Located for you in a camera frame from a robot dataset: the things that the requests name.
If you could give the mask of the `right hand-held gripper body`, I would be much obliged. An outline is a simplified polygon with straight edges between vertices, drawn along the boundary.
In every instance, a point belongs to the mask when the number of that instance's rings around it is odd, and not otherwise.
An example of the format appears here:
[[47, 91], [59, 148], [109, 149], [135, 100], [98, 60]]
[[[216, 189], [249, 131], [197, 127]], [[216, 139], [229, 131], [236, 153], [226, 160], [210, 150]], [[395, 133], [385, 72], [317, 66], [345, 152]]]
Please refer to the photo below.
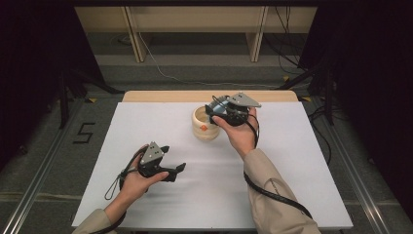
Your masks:
[[260, 107], [261, 104], [244, 93], [226, 96], [223, 101], [223, 119], [231, 126], [242, 125], [248, 119], [250, 107]]

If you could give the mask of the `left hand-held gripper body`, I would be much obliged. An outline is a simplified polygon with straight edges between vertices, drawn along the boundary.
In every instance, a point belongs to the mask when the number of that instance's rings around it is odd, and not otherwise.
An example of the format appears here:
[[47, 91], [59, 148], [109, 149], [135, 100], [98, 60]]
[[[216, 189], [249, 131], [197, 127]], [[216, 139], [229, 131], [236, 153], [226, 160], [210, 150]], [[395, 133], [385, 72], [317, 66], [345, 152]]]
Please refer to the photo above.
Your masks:
[[160, 166], [160, 163], [165, 154], [161, 151], [161, 147], [155, 141], [152, 141], [138, 161], [139, 173], [144, 177], [151, 177], [163, 172], [164, 169]]

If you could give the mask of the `cream ribbed cup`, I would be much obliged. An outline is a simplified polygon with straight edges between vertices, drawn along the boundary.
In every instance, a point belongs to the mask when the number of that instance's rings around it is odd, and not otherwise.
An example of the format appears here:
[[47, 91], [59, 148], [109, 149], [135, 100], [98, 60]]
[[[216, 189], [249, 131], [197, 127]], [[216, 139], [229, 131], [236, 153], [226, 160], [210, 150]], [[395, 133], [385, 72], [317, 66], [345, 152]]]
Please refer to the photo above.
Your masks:
[[205, 141], [217, 138], [220, 133], [219, 127], [210, 123], [204, 106], [200, 106], [193, 111], [192, 131], [196, 138]]

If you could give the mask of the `person's right hand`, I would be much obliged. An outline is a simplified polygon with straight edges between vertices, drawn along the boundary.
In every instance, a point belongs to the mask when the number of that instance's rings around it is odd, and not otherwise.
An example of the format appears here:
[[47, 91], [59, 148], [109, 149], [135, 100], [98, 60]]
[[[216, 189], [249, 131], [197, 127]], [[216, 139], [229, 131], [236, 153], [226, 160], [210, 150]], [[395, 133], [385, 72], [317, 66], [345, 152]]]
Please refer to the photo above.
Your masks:
[[247, 121], [237, 127], [229, 125], [219, 116], [213, 116], [212, 120], [225, 131], [231, 145], [235, 148], [242, 160], [244, 160], [245, 156], [251, 150], [256, 148], [259, 123], [257, 121], [255, 107], [250, 107]]

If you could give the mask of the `person's left hand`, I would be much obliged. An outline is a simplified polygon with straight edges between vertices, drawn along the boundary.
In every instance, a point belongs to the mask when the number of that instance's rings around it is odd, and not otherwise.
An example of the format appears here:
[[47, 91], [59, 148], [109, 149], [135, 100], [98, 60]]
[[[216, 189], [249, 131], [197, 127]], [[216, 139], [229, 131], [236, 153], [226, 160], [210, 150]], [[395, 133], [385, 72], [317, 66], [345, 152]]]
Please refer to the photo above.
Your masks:
[[116, 201], [122, 206], [128, 208], [134, 201], [139, 199], [148, 188], [165, 179], [168, 172], [160, 172], [150, 177], [144, 177], [139, 172], [130, 172], [125, 178], [123, 188], [116, 197]]

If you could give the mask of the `white table board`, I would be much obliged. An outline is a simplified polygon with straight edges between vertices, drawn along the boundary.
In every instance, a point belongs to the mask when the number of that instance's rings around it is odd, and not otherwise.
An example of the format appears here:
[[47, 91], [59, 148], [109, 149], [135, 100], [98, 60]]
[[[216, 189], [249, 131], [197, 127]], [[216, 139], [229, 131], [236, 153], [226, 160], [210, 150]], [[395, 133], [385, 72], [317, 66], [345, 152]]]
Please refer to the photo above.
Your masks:
[[[243, 162], [220, 134], [211, 141], [192, 132], [195, 102], [121, 102], [117, 105], [73, 223], [108, 203], [109, 187], [132, 155], [151, 141], [168, 146], [165, 168], [184, 165], [174, 182], [159, 182], [130, 206], [131, 230], [251, 230]], [[265, 102], [258, 110], [258, 146], [277, 167], [298, 202], [322, 230], [353, 223], [321, 153], [303, 105]]]

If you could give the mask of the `light wooden table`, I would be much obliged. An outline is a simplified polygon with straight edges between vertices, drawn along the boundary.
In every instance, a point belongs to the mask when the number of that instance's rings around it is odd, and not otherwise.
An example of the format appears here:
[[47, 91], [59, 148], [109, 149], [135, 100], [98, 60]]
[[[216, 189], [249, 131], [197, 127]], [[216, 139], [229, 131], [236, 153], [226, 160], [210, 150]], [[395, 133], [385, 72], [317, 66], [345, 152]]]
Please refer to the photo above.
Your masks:
[[[212, 97], [232, 96], [236, 90], [193, 90], [193, 91], [128, 91], [122, 102], [210, 102]], [[243, 94], [258, 102], [292, 102], [297, 95], [292, 91], [245, 90]]]

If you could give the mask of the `beige wooden desk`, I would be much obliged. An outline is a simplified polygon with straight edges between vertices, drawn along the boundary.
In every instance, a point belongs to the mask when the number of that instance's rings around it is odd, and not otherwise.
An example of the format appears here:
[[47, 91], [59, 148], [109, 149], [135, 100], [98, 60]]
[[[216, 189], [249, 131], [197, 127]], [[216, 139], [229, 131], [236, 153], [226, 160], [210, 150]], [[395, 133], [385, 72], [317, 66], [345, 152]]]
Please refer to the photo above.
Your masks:
[[127, 32], [135, 60], [158, 32], [216, 32], [245, 35], [252, 62], [258, 61], [265, 33], [307, 33], [315, 7], [77, 7], [86, 32]]

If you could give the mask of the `black metal stand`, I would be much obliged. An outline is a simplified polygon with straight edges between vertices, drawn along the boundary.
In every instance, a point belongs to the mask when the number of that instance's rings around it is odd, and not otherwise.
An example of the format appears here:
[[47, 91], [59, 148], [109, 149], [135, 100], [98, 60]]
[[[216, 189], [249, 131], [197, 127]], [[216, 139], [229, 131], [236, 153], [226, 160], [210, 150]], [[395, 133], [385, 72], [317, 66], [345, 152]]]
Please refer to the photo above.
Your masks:
[[289, 90], [290, 88], [298, 85], [307, 78], [312, 78], [307, 91], [310, 95], [323, 95], [324, 96], [324, 116], [330, 125], [333, 125], [332, 116], [332, 99], [333, 99], [333, 78], [331, 73], [331, 66], [329, 64], [323, 64], [320, 62], [313, 68], [298, 75], [294, 79], [280, 86], [280, 90]]
[[87, 90], [84, 83], [90, 83], [109, 94], [123, 94], [124, 91], [107, 85], [103, 79], [96, 79], [78, 69], [69, 69], [59, 75], [59, 100], [60, 100], [60, 128], [63, 129], [69, 120], [69, 106], [67, 92], [76, 98], [84, 98]]

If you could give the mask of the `black curtain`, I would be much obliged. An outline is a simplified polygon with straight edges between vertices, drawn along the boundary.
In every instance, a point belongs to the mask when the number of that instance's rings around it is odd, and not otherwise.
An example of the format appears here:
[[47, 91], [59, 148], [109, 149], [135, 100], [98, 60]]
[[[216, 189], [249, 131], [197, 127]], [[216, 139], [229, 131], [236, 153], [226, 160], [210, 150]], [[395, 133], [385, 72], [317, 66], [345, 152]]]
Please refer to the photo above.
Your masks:
[[56, 96], [103, 80], [69, 0], [0, 0], [0, 171]]
[[302, 64], [332, 43], [336, 94], [413, 221], [413, 0], [320, 0]]

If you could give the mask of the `metal floor rail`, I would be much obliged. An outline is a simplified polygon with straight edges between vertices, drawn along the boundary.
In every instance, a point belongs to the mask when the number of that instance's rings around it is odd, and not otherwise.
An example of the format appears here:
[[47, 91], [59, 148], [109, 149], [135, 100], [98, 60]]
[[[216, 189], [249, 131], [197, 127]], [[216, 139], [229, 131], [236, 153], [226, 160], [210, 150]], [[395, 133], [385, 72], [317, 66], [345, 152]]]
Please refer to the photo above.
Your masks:
[[373, 165], [366, 161], [360, 145], [349, 136], [347, 122], [340, 117], [330, 125], [324, 116], [324, 102], [319, 97], [311, 100], [306, 105], [310, 123], [354, 224], [350, 231], [342, 231], [342, 234], [390, 234], [382, 208], [391, 208], [397, 202], [375, 200], [373, 185], [384, 188], [386, 195], [390, 191]]
[[68, 120], [62, 127], [58, 128], [47, 153], [42, 158], [39, 166], [36, 168], [35, 174], [30, 178], [30, 183], [27, 188], [21, 194], [0, 193], [0, 201], [17, 202], [15, 209], [9, 216], [5, 226], [1, 229], [0, 234], [19, 233], [83, 103], [84, 101], [82, 99], [73, 100], [73, 103], [69, 108]]

